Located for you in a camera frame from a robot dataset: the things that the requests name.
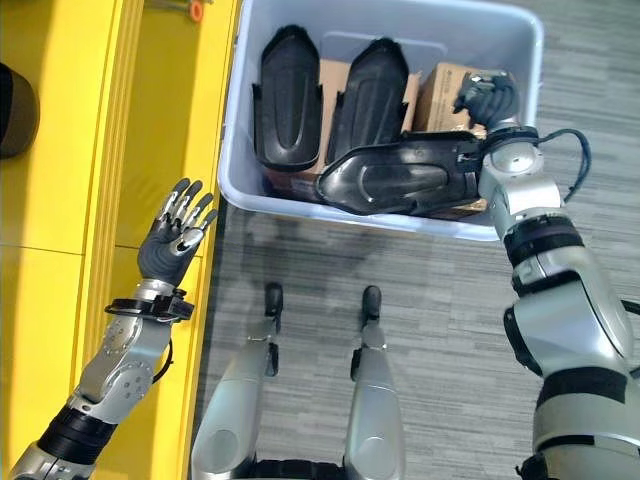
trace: yellow surface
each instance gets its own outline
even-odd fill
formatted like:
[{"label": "yellow surface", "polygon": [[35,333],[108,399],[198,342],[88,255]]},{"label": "yellow surface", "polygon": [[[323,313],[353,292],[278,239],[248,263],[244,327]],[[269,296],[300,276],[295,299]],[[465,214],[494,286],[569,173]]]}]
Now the yellow surface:
[{"label": "yellow surface", "polygon": [[70,319],[73,326],[82,258],[31,248],[0,252],[2,316],[16,319],[2,325],[2,436],[11,440],[2,458],[12,461],[42,434],[69,394],[75,338],[73,331],[60,335],[66,325],[59,322]]},{"label": "yellow surface", "polygon": [[114,7],[2,0],[2,61],[40,99],[31,150],[2,163],[0,242],[82,254]]},{"label": "yellow surface", "polygon": [[[167,189],[187,175],[214,191],[239,3],[205,5],[196,25],[142,0],[0,0],[2,61],[43,112],[30,152],[0,164],[3,475],[95,353],[104,305],[131,294]],[[175,363],[92,478],[186,478],[214,230],[183,284],[196,311],[174,328]]]}]

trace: gray carpet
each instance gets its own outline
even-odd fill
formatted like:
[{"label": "gray carpet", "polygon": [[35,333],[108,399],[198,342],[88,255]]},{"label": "gray carpet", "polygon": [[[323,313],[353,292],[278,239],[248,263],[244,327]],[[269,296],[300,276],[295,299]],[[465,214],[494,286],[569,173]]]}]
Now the gray carpet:
[{"label": "gray carpet", "polygon": [[[593,171],[569,205],[623,298],[640,299],[640,3],[519,0],[546,27],[542,134],[589,137]],[[573,180],[577,144],[544,147],[547,171]],[[281,369],[265,387],[261,458],[340,461],[361,292],[383,291],[383,325],[401,392],[407,479],[514,479],[530,454],[539,380],[502,328],[515,298],[499,244],[393,234],[230,207],[209,299],[195,425],[262,287],[285,289]],[[634,322],[640,336],[640,322]]]}]

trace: wire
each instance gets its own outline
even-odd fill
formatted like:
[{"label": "wire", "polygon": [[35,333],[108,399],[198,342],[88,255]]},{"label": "wire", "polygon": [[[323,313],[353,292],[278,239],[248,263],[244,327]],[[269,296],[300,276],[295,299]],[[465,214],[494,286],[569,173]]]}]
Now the wire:
[{"label": "wire", "polygon": [[158,373],[156,373],[153,376],[153,382],[152,383],[156,383],[158,380],[160,380],[165,373],[167,373],[167,370],[169,370],[169,367],[171,366],[171,364],[173,363],[173,342],[171,341],[171,339],[169,339],[169,353],[167,354],[167,359],[164,361],[164,365],[162,365],[162,368],[158,371]]},{"label": "wire", "polygon": [[550,133],[544,138],[538,140],[537,143],[548,142],[549,140],[553,140],[554,138],[558,138],[562,135],[575,135],[580,142],[580,147],[582,148],[582,159],[580,161],[580,170],[578,171],[578,176],[576,177],[575,182],[571,187],[569,187],[569,193],[567,193],[564,197],[565,203],[571,200],[580,187],[584,183],[587,175],[589,175],[589,171],[591,170],[591,146],[589,145],[589,140],[584,136],[580,130],[576,130],[574,128],[561,128],[560,130],[556,130],[553,133]]}]

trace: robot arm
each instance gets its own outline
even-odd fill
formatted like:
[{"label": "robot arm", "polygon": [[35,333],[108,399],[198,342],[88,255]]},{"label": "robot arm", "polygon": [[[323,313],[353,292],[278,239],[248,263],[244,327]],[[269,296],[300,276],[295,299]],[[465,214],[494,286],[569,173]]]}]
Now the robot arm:
[{"label": "robot arm", "polygon": [[514,104],[510,78],[489,72],[467,78],[456,108],[467,108],[489,132],[479,192],[520,297],[504,326],[518,361],[544,378],[534,455],[518,473],[525,480],[637,479],[640,388],[629,374],[631,325],[542,172],[537,132],[516,122]]},{"label": "robot arm", "polygon": [[111,434],[158,379],[153,369],[170,343],[171,326],[192,311],[177,286],[216,216],[210,211],[197,225],[213,200],[210,193],[188,211],[201,188],[200,181],[185,178],[167,197],[138,253],[143,280],[133,298],[107,307],[114,319],[100,350],[65,406],[11,470],[11,479],[89,478]]}]

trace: storage bin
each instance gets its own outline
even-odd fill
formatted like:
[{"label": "storage bin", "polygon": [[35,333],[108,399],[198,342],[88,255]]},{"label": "storage bin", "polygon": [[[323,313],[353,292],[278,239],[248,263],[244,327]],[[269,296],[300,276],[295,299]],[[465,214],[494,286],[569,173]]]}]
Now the storage bin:
[{"label": "storage bin", "polygon": [[230,203],[265,213],[495,240],[487,214],[456,222],[388,214],[359,217],[267,195],[253,149],[251,85],[259,81],[263,48],[278,28],[292,23],[308,31],[323,58],[351,62],[371,40],[389,36],[402,45],[411,71],[425,76],[440,61],[508,70],[520,87],[520,119],[534,125],[543,44],[538,18],[517,7],[464,0],[245,0],[240,16],[218,169],[220,190]]}]

